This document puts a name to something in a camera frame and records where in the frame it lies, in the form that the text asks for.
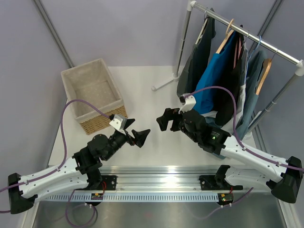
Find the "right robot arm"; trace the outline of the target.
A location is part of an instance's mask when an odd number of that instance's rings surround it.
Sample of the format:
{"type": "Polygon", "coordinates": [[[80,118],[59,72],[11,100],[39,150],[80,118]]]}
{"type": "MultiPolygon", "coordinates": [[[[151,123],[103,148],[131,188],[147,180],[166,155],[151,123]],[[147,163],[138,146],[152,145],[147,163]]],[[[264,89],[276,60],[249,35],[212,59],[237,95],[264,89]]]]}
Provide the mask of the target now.
{"type": "Polygon", "coordinates": [[[230,133],[207,124],[205,118],[194,110],[183,113],[178,108],[167,108],[156,121],[161,131],[166,131],[172,121],[172,132],[181,131],[204,151],[249,167],[249,170],[242,170],[221,165],[213,178],[200,176],[200,182],[206,184],[207,189],[242,190],[249,187],[269,191],[287,203],[296,202],[303,179],[300,159],[276,157],[248,146],[230,133]]]}

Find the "dark grey t shirt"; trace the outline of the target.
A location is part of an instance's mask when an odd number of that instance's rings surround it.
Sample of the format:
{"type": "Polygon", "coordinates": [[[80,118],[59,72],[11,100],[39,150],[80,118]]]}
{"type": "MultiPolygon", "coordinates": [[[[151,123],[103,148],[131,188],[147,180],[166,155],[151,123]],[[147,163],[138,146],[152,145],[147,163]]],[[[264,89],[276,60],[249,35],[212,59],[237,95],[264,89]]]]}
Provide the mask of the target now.
{"type": "Polygon", "coordinates": [[[180,75],[177,85],[177,96],[195,91],[198,82],[207,68],[211,50],[211,20],[209,19],[203,37],[197,45],[193,45],[192,52],[180,75]]]}

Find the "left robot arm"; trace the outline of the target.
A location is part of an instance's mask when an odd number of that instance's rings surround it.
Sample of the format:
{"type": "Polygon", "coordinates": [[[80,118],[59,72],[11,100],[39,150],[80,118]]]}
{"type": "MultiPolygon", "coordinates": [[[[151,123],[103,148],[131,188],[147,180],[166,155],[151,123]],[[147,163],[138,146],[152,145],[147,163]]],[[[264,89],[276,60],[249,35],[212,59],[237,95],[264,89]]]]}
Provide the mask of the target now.
{"type": "Polygon", "coordinates": [[[111,136],[97,134],[62,164],[31,175],[11,174],[8,177],[10,214],[27,211],[36,202],[57,193],[98,189],[103,181],[99,170],[103,161],[109,160],[125,143],[139,148],[144,145],[150,130],[132,130],[129,134],[126,129],[134,121],[114,115],[110,121],[114,128],[111,136]]]}

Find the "cream plastic hanger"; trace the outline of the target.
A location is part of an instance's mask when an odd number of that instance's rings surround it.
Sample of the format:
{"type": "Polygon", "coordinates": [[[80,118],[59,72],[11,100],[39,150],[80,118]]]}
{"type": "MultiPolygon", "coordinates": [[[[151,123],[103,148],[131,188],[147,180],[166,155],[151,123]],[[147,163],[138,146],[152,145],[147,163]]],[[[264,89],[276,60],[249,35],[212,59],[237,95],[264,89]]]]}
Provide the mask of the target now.
{"type": "Polygon", "coordinates": [[[209,19],[211,20],[211,25],[212,25],[211,38],[213,39],[213,38],[216,36],[216,31],[215,31],[215,20],[212,19],[212,18],[211,18],[210,16],[208,16],[207,14],[205,14],[205,16],[204,16],[204,23],[203,23],[203,25],[202,25],[202,28],[201,28],[201,30],[200,30],[200,32],[199,32],[199,35],[198,35],[196,41],[195,41],[195,45],[197,45],[197,44],[200,42],[201,38],[203,37],[203,33],[204,33],[204,31],[205,31],[205,27],[206,27],[206,25],[207,25],[209,19]]]}

